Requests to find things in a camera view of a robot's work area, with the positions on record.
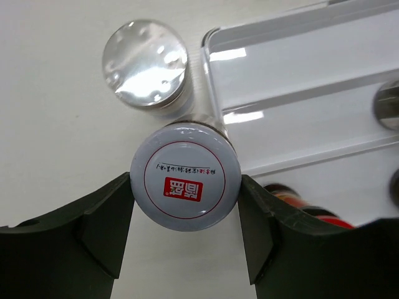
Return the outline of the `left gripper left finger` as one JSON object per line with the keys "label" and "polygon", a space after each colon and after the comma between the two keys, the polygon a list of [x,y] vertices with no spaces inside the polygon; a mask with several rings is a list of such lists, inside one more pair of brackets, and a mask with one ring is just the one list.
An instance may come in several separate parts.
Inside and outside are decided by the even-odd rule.
{"label": "left gripper left finger", "polygon": [[129,173],[15,227],[1,227],[1,298],[110,298],[134,197]]}

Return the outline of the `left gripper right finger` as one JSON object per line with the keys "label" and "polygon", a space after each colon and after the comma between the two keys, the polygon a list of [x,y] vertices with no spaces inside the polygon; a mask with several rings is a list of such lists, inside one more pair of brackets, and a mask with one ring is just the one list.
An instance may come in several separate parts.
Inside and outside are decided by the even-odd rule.
{"label": "left gripper right finger", "polygon": [[398,220],[324,222],[242,177],[239,217],[258,298],[397,298]]}

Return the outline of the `red-lid sauce jar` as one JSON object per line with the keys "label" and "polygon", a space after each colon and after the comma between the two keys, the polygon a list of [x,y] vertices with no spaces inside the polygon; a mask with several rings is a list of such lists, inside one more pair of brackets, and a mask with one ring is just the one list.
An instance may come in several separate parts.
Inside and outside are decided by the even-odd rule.
{"label": "red-lid sauce jar", "polygon": [[392,203],[396,207],[399,207],[399,169],[396,170],[389,183],[389,195]]}
{"label": "red-lid sauce jar", "polygon": [[341,219],[338,215],[329,210],[311,205],[305,201],[295,190],[283,184],[273,183],[264,186],[264,189],[279,198],[280,200],[302,210],[303,212],[318,218],[326,223],[333,224],[345,229],[354,229],[355,227],[347,221]]}

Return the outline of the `white-lid small jar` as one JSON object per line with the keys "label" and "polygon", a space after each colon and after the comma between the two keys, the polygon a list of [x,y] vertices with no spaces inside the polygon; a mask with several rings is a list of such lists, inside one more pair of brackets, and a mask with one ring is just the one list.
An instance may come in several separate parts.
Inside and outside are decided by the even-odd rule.
{"label": "white-lid small jar", "polygon": [[386,82],[377,90],[372,107],[381,126],[398,131],[398,80]]}
{"label": "white-lid small jar", "polygon": [[224,125],[190,114],[152,133],[130,167],[135,202],[157,224],[194,232],[222,221],[234,208],[241,167]]}

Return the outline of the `silver-lid shaker bottle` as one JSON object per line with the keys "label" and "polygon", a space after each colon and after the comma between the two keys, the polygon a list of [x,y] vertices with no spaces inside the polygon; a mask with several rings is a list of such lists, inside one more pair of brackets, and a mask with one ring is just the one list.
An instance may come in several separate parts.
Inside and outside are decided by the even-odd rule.
{"label": "silver-lid shaker bottle", "polygon": [[160,21],[135,19],[117,29],[104,47],[102,73],[115,96],[136,110],[177,119],[193,108],[187,48]]}

